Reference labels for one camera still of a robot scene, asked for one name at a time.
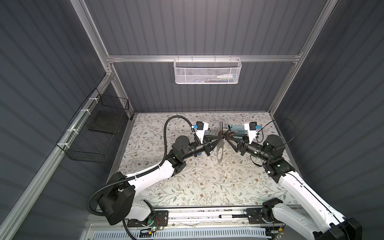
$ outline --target black mounting plate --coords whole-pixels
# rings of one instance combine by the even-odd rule
[[[253,209],[247,209],[247,216],[249,224],[261,224],[265,223],[265,221],[262,218],[262,208],[253,208]]]
[[[157,217],[159,220],[159,227],[165,227],[168,225],[168,211],[156,211],[155,217]],[[156,220],[154,220],[150,226],[144,226],[142,222],[136,219],[129,219],[127,224],[127,227],[156,227],[156,226],[157,226]]]

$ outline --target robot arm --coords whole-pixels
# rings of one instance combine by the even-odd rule
[[[93,214],[104,215],[111,225],[127,217],[137,219],[148,226],[154,219],[155,210],[147,201],[139,201],[135,197],[152,184],[180,173],[186,166],[185,158],[196,157],[202,152],[209,156],[225,138],[235,152],[240,152],[242,156],[249,153],[262,159],[266,173],[292,194],[313,219],[298,214],[280,199],[273,198],[263,203],[260,213],[266,222],[284,222],[308,240],[361,240],[361,225],[354,218],[346,219],[325,202],[285,161],[282,157],[285,144],[279,136],[269,135],[263,145],[252,142],[257,138],[260,129],[256,122],[245,124],[248,135],[231,134],[229,137],[204,136],[208,129],[206,122],[197,122],[196,125],[190,126],[195,134],[195,142],[190,142],[187,136],[179,136],[161,163],[133,174],[114,174],[106,186],[90,197],[87,209]],[[90,207],[92,198],[96,196],[102,213]]]
[[[241,155],[247,152],[264,160],[266,173],[292,194],[313,219],[298,214],[280,199],[273,198],[263,203],[261,215],[267,222],[284,222],[308,240],[361,239],[361,225],[354,218],[347,219],[331,207],[285,161],[282,157],[285,145],[279,136],[269,135],[263,145],[250,142],[257,137],[257,124],[252,122],[244,125],[248,136],[232,135],[226,140]]]
[[[112,175],[107,184],[122,182],[106,188],[97,197],[97,203],[103,211],[100,214],[107,218],[110,225],[117,224],[124,218],[136,219],[143,225],[149,225],[154,219],[155,210],[149,202],[140,201],[136,196],[158,181],[180,173],[186,166],[185,158],[196,157],[202,152],[209,156],[210,152],[223,140],[222,136],[204,136],[204,132],[208,129],[206,122],[197,122],[192,128],[196,130],[194,133],[199,143],[190,142],[187,136],[179,136],[165,156],[164,162],[133,174],[123,175],[117,172]]]

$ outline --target black wire basket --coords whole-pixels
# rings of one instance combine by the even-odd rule
[[[128,99],[98,95],[88,109],[80,110],[84,114],[76,126],[67,130],[68,125],[62,133],[59,141],[70,131],[67,141],[56,144],[72,160],[113,162],[129,121],[128,110]]]

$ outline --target gray corrugated wall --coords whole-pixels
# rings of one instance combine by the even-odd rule
[[[104,75],[69,1],[0,2],[0,222]],[[14,239],[75,239],[108,168],[65,158]]]
[[[86,0],[110,55],[297,54],[324,0]]]
[[[110,55],[299,53],[325,0],[86,0]],[[290,63],[243,63],[238,84],[177,85],[172,64],[115,63],[137,112],[268,110]]]
[[[243,63],[238,84],[176,84],[172,63],[114,63],[136,112],[254,111],[271,105],[292,63]]]
[[[275,117],[296,126],[288,145],[305,181],[360,221],[363,239],[382,238],[383,96],[384,2],[339,1]]]

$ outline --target leaf pattern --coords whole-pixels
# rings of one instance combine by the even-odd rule
[[[208,122],[210,131],[205,134],[209,135],[217,134],[221,121],[230,124],[256,121],[262,126],[271,121],[270,116],[263,113],[139,113],[119,168],[123,174],[141,171],[161,161],[164,154],[164,123],[173,115],[185,116],[191,123]],[[269,124],[263,131],[265,139],[276,129]],[[167,151],[181,135],[193,141],[190,127],[184,120],[170,120]],[[286,152],[283,157],[289,161]],[[259,159],[253,161],[261,164]],[[138,198],[146,199],[155,206],[261,205],[273,197],[280,198],[287,205],[298,204],[292,195],[268,177],[264,168],[255,166],[248,154],[241,156],[227,142],[208,157],[203,153],[185,159],[185,162],[187,166],[181,173],[146,188]]]

